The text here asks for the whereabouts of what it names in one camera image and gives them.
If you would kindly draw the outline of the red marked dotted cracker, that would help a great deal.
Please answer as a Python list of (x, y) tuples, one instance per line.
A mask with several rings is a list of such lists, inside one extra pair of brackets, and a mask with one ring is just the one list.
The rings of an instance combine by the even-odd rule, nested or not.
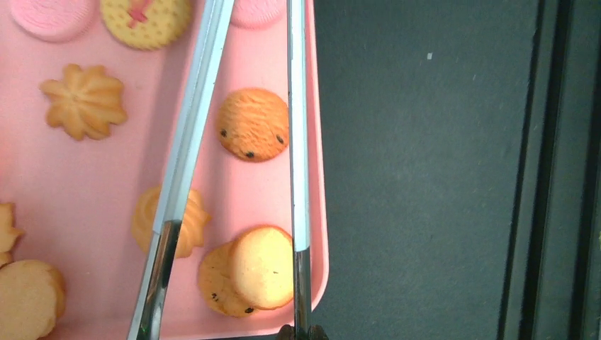
[(193, 14), (189, 0), (101, 0), (100, 11), (111, 35), (137, 50), (158, 50), (173, 43)]

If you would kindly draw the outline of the chocolate chip cookie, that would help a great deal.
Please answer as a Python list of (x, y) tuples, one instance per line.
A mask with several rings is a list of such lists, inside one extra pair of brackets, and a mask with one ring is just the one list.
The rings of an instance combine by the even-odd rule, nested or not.
[(238, 89), (219, 107), (215, 129), (221, 145), (238, 159), (268, 161), (288, 147), (288, 104), (266, 89)]
[(198, 286), (207, 306), (230, 317), (249, 317), (258, 310), (248, 305), (234, 290), (229, 274), (229, 252), (232, 242), (209, 251), (200, 262)]

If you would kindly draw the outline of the orange rosette butter cookie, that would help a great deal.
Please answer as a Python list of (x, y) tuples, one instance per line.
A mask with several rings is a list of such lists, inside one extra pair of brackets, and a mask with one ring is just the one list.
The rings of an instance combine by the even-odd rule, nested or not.
[(112, 125), (123, 124), (128, 114), (123, 107), (124, 84), (109, 76), (102, 65), (63, 67), (62, 79), (48, 79), (39, 85), (49, 99), (46, 123), (62, 128), (71, 138), (102, 140), (111, 135)]

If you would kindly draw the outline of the pink cookie tray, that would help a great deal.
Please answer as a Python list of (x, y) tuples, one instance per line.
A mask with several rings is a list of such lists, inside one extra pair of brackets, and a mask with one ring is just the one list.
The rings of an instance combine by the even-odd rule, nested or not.
[[(146, 257), (130, 233), (135, 205), (158, 186), (185, 94), (203, 2), (169, 47), (153, 52), (118, 42), (100, 18), (66, 43), (25, 32), (1, 2), (1, 200), (16, 206), (25, 234), (14, 257), (56, 266), (66, 281), (64, 316), (51, 339), (124, 339)], [(231, 26), (215, 82), (192, 187), (211, 219), (205, 244), (174, 262), (162, 318), (163, 339), (218, 339), (276, 333), (293, 321), (293, 306), (234, 318), (212, 311), (197, 286), (207, 251), (258, 224), (289, 230), (289, 155), (245, 162), (218, 141), (215, 119), (232, 91), (261, 87), (288, 96), (287, 22), (262, 29)], [(103, 65), (125, 85), (128, 120), (101, 141), (73, 140), (45, 122), (49, 105), (39, 85), (63, 66)]]

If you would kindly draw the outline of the metal serving tongs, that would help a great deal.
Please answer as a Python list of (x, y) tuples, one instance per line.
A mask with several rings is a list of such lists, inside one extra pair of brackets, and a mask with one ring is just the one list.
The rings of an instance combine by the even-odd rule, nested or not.
[[(233, 3), (207, 1), (159, 196), (129, 339), (158, 339), (179, 230), (223, 55)], [(287, 3), (288, 116), (295, 337), (310, 336), (310, 190), (305, 2)]]

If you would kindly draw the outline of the pale round butter cookie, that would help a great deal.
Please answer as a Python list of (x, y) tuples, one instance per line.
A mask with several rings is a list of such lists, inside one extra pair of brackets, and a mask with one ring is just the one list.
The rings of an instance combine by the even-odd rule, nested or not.
[(274, 225), (242, 233), (229, 251), (230, 280), (249, 305), (275, 310), (293, 299), (293, 242)]

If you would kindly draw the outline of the swirl butter cookie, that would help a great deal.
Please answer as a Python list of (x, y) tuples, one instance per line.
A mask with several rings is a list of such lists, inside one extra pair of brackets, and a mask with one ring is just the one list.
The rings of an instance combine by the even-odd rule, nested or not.
[[(132, 218), (130, 231), (137, 245), (145, 253), (149, 251), (152, 240), (152, 227), (160, 191), (160, 186), (146, 190), (140, 196)], [(197, 190), (191, 189), (179, 232), (175, 252), (176, 259), (187, 258), (195, 247), (203, 246), (203, 231), (209, 221), (210, 215), (204, 210), (201, 194)]]

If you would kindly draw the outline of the pink round cookie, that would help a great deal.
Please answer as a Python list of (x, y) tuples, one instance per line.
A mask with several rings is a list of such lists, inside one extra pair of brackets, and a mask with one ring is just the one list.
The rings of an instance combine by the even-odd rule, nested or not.
[(239, 28), (265, 28), (285, 10), (286, 0), (235, 0), (230, 22)]
[(11, 0), (13, 21), (33, 37), (51, 43), (70, 41), (91, 25), (98, 2), (90, 0)]

